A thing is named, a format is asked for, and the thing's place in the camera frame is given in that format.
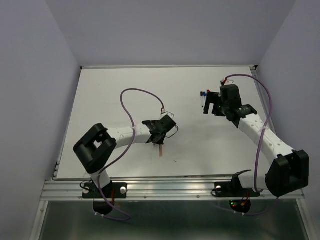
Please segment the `black marker pen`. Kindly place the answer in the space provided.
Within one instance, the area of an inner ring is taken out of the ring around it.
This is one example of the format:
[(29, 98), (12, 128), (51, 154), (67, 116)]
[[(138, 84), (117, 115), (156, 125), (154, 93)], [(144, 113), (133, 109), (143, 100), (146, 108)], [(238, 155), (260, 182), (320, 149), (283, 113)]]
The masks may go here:
[(204, 108), (204, 98), (203, 98), (203, 96), (200, 97), (200, 99), (201, 99), (201, 107)]

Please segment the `orange highlighter pen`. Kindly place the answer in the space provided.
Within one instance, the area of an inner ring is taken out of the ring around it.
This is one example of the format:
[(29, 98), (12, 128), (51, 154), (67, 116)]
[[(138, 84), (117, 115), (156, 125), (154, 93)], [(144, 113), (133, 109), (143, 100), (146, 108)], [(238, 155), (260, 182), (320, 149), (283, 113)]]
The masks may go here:
[(163, 145), (159, 145), (159, 157), (163, 157)]

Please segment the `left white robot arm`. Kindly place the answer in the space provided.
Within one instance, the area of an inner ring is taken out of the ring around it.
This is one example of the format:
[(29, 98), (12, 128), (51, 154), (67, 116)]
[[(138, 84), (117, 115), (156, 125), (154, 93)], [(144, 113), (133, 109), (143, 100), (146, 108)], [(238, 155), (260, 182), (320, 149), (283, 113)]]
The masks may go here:
[(114, 150), (133, 144), (163, 145), (167, 134), (177, 127), (166, 113), (159, 120), (145, 120), (131, 127), (106, 128), (97, 123), (74, 145), (73, 152), (93, 181), (95, 193), (106, 197), (112, 181), (104, 167)]

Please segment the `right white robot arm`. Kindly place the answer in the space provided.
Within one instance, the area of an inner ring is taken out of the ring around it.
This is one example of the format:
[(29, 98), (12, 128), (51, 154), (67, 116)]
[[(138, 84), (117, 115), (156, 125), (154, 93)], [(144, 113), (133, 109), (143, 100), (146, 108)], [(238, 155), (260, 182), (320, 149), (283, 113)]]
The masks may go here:
[(270, 165), (262, 174), (256, 171), (250, 174), (249, 169), (233, 174), (230, 186), (221, 188), (223, 192), (242, 195), (249, 189), (256, 193), (268, 190), (273, 196), (281, 197), (308, 186), (309, 155), (284, 143), (251, 105), (243, 105), (238, 86), (223, 85), (219, 92), (209, 91), (204, 114), (209, 113), (210, 106), (213, 115), (225, 117), (246, 134), (257, 146), (257, 153), (263, 154)]

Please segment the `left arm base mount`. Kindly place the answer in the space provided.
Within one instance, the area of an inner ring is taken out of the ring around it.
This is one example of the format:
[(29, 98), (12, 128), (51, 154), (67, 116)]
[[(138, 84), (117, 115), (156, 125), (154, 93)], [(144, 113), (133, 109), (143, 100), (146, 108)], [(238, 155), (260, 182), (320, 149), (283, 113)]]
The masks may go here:
[[(82, 189), (83, 199), (102, 199), (100, 190), (92, 181), (82, 181), (79, 184)], [(127, 197), (128, 184), (126, 182), (111, 182), (102, 188), (107, 199), (125, 199)]]

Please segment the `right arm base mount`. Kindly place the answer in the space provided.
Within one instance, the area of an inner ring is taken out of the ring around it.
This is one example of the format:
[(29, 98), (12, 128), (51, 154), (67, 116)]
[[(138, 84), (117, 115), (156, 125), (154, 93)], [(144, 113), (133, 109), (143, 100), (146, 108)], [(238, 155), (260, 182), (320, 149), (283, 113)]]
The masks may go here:
[(230, 181), (215, 182), (211, 195), (216, 198), (259, 197), (260, 193), (254, 192), (252, 188), (242, 187), (239, 176), (246, 172), (250, 172), (250, 170), (243, 170), (233, 174)]

